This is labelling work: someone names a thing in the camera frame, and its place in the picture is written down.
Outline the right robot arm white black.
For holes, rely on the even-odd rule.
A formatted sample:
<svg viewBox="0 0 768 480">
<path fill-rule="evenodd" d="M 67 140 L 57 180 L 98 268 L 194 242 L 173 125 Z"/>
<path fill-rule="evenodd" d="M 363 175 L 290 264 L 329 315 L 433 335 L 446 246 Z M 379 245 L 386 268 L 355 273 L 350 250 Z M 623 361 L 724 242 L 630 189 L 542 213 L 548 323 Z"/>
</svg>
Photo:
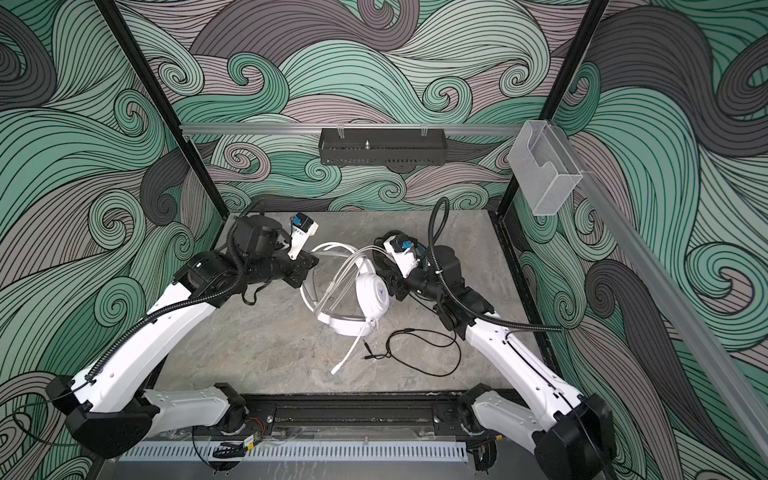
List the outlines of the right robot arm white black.
<svg viewBox="0 0 768 480">
<path fill-rule="evenodd" d="M 481 353 L 512 385 L 520 403 L 478 384 L 458 402 L 470 435 L 498 433 L 529 451 L 549 479 L 593 479 L 612 471 L 616 454 L 613 414 L 597 395 L 585 396 L 550 369 L 518 338 L 545 327 L 505 321 L 464 281 L 450 247 L 425 246 L 402 233 L 383 240 L 394 266 L 392 294 L 432 302 L 444 327 Z"/>
</svg>

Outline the white headphones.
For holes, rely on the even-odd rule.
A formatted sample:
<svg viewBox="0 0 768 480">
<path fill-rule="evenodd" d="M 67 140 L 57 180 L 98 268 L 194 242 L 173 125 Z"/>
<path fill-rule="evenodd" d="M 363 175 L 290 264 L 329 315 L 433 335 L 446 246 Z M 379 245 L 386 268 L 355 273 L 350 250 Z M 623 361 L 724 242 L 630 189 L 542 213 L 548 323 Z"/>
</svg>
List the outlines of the white headphones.
<svg viewBox="0 0 768 480">
<path fill-rule="evenodd" d="M 325 242 L 314 247 L 316 256 L 343 258 L 344 262 L 332 278 L 326 291 L 319 294 L 314 284 L 314 274 L 309 274 L 300 287 L 305 306 L 316 319 L 342 336 L 362 336 L 372 333 L 385 316 L 390 305 L 388 287 L 377 273 L 373 262 L 374 253 L 382 253 L 386 259 L 392 255 L 383 247 L 368 245 L 355 248 L 341 242 Z M 336 311 L 347 293 L 354 289 L 360 314 L 343 314 Z"/>
</svg>

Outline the black frame post right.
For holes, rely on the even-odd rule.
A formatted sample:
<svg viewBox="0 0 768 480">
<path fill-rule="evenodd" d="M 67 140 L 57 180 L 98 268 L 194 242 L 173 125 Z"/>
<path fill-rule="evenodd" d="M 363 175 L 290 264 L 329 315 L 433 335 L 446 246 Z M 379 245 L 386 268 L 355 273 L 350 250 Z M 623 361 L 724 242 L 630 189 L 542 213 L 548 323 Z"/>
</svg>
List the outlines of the black frame post right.
<svg viewBox="0 0 768 480">
<path fill-rule="evenodd" d="M 558 111 L 561 101 L 564 100 L 565 94 L 572 81 L 575 79 L 577 70 L 583 61 L 584 55 L 587 53 L 588 47 L 608 5 L 609 3 L 607 1 L 591 1 L 587 4 L 585 14 L 566 51 L 563 66 L 560 68 L 539 118 L 536 120 L 547 120 L 554 125 L 555 114 Z M 579 160 L 577 159 L 576 162 L 580 169 Z M 517 193 L 522 193 L 522 190 L 513 173 L 513 177 L 497 209 L 497 214 L 500 218 L 505 218 L 511 215 L 512 203 Z"/>
</svg>

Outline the black frame post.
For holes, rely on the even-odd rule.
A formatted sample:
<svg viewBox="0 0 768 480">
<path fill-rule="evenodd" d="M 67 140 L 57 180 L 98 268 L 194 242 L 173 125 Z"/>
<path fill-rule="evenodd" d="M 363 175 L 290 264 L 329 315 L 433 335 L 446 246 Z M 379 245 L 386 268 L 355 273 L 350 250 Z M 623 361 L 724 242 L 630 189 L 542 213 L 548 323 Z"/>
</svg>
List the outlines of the black frame post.
<svg viewBox="0 0 768 480">
<path fill-rule="evenodd" d="M 152 73 L 149 62 L 142 53 L 117 4 L 114 1 L 106 0 L 95 0 L 94 3 L 141 84 L 149 94 L 150 100 L 158 110 L 160 117 L 168 127 L 182 156 L 200 181 L 219 215 L 226 220 L 229 217 L 229 209 L 223 197 L 209 175 L 196 146 L 183 135 L 179 117 L 164 94 L 159 81 Z"/>
<path fill-rule="evenodd" d="M 583 61 L 584 55 L 587 53 L 588 47 L 608 5 L 609 3 L 607 1 L 591 1 L 587 4 L 585 14 L 566 51 L 563 66 L 560 68 L 539 118 L 536 120 L 547 120 L 554 125 L 555 114 L 558 111 L 561 101 L 564 100 L 565 94 L 572 81 L 575 79 L 577 70 Z M 576 162 L 580 169 L 579 160 L 577 159 Z M 505 218 L 511 215 L 512 203 L 517 193 L 522 193 L 522 190 L 513 173 L 513 177 L 497 209 L 497 214 L 500 218 Z"/>
</svg>

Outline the aluminium wall rail back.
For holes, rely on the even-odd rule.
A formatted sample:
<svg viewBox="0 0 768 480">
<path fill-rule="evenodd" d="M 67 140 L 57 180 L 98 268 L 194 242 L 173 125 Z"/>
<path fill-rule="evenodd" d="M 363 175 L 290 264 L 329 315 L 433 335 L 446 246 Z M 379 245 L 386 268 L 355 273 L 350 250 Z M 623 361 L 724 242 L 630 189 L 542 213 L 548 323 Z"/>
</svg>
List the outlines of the aluminium wall rail back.
<svg viewBox="0 0 768 480">
<path fill-rule="evenodd" d="M 428 132 L 443 130 L 447 136 L 507 137 L 517 135 L 521 125 L 495 124 L 378 124 L 378 123 L 182 123 L 179 126 L 184 135 L 319 135 L 323 129 L 337 130 L 382 130 L 404 129 Z"/>
</svg>

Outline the black blue headphones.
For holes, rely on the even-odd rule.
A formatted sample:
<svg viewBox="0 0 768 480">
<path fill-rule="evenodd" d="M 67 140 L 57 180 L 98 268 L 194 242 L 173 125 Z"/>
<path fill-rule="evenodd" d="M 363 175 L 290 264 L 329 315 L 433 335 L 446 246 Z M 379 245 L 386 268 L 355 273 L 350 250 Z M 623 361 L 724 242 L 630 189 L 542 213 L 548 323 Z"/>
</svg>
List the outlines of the black blue headphones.
<svg viewBox="0 0 768 480">
<path fill-rule="evenodd" d="M 395 263 L 417 265 L 419 263 L 417 242 L 411 236 L 392 231 L 379 239 L 386 255 Z"/>
</svg>

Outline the black frame post left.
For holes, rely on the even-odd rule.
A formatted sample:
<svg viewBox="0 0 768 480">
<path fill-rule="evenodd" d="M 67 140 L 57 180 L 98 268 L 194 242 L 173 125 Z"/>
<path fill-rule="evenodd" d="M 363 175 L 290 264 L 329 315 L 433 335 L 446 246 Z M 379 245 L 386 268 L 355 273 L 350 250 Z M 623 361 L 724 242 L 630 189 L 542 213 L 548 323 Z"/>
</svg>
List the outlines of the black frame post left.
<svg viewBox="0 0 768 480">
<path fill-rule="evenodd" d="M 164 94 L 159 81 L 152 73 L 149 62 L 142 53 L 117 4 L 114 1 L 106 0 L 95 0 L 94 3 L 141 84 L 149 94 L 150 100 L 158 110 L 160 117 L 168 127 L 182 156 L 200 181 L 219 215 L 226 220 L 229 217 L 229 209 L 223 197 L 209 175 L 196 146 L 183 135 L 179 117 Z"/>
</svg>

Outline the clear plastic wall bin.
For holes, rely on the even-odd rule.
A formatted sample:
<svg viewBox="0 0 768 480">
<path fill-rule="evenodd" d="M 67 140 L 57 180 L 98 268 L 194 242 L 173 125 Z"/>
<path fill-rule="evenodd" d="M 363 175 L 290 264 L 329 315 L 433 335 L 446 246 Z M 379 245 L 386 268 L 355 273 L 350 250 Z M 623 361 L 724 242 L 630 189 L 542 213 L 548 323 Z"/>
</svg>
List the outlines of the clear plastic wall bin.
<svg viewBox="0 0 768 480">
<path fill-rule="evenodd" d="M 534 216 L 554 216 L 583 178 L 565 132 L 547 120 L 521 127 L 507 156 Z"/>
</svg>

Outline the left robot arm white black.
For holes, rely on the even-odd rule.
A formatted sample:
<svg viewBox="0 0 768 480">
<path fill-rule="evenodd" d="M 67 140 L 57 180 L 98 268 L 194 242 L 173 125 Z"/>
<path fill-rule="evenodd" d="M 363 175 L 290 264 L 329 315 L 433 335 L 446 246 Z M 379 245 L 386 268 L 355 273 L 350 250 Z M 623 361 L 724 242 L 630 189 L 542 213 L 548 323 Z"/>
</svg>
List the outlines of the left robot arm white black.
<svg viewBox="0 0 768 480">
<path fill-rule="evenodd" d="M 46 388 L 65 426 L 82 447 L 100 457 L 118 457 L 160 433 L 212 427 L 240 433 L 246 401 L 231 385 L 163 392 L 145 381 L 173 348 L 230 297 L 252 284 L 282 280 L 299 288 L 317 257 L 304 251 L 318 229 L 304 213 L 290 227 L 264 215 L 241 216 L 231 226 L 224 250 L 199 253 L 175 274 L 157 302 L 90 366 L 57 377 Z"/>
</svg>

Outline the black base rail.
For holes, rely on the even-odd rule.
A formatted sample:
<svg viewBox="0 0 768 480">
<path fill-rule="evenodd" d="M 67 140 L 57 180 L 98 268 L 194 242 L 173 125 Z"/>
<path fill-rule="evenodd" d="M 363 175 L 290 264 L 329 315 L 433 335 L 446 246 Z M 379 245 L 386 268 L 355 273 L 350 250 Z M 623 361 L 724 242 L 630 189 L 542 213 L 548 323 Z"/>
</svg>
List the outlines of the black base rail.
<svg viewBox="0 0 768 480">
<path fill-rule="evenodd" d="M 271 434 L 292 427 L 409 427 L 437 436 L 492 435 L 475 418 L 481 392 L 286 394 L 245 396 L 243 433 Z"/>
</svg>

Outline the aluminium wall rail right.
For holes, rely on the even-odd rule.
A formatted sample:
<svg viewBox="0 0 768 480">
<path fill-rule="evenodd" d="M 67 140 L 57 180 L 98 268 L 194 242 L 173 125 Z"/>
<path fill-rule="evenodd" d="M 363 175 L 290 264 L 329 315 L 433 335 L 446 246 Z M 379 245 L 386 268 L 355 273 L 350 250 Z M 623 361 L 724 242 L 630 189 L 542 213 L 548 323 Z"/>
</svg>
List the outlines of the aluminium wall rail right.
<svg viewBox="0 0 768 480">
<path fill-rule="evenodd" d="M 680 337 L 707 374 L 713 387 L 729 407 L 742 431 L 763 460 L 767 459 L 767 406 L 740 368 L 733 362 L 704 320 L 671 278 L 648 245 L 615 207 L 592 168 L 586 166 L 564 131 L 554 126 L 554 135 L 565 156 L 581 175 L 579 184 L 604 225 L 627 254 L 661 313 L 671 321 Z"/>
</svg>

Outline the black perforated wall tray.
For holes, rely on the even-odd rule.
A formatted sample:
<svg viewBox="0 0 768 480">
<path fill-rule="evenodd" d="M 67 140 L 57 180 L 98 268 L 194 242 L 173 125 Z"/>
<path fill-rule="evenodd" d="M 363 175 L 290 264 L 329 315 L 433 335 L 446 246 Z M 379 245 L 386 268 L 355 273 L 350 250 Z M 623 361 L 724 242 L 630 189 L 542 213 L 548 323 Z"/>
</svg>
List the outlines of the black perforated wall tray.
<svg viewBox="0 0 768 480">
<path fill-rule="evenodd" d="M 325 165 L 393 168 L 442 165 L 448 153 L 444 131 L 427 128 L 325 128 L 318 149 Z"/>
</svg>

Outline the aluminium wall rail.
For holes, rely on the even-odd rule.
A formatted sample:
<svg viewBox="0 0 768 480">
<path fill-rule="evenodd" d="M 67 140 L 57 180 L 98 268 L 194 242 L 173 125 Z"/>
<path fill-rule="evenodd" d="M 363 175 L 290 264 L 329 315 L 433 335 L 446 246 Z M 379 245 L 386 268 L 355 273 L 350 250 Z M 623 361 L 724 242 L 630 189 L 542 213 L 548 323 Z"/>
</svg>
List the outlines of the aluminium wall rail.
<svg viewBox="0 0 768 480">
<path fill-rule="evenodd" d="M 554 126 L 554 135 L 565 156 L 581 175 L 579 184 L 604 225 L 627 254 L 661 313 L 671 321 L 680 337 L 707 374 L 713 387 L 729 407 L 742 431 L 763 460 L 767 459 L 767 406 L 740 368 L 733 362 L 704 320 L 671 278 L 648 245 L 615 207 L 592 168 L 586 166 L 564 131 Z"/>
<path fill-rule="evenodd" d="M 428 132 L 443 130 L 447 136 L 507 137 L 517 135 L 521 125 L 495 124 L 378 124 L 378 123 L 182 123 L 179 126 L 184 135 L 319 135 L 323 129 L 337 130 L 382 130 L 404 129 Z"/>
</svg>

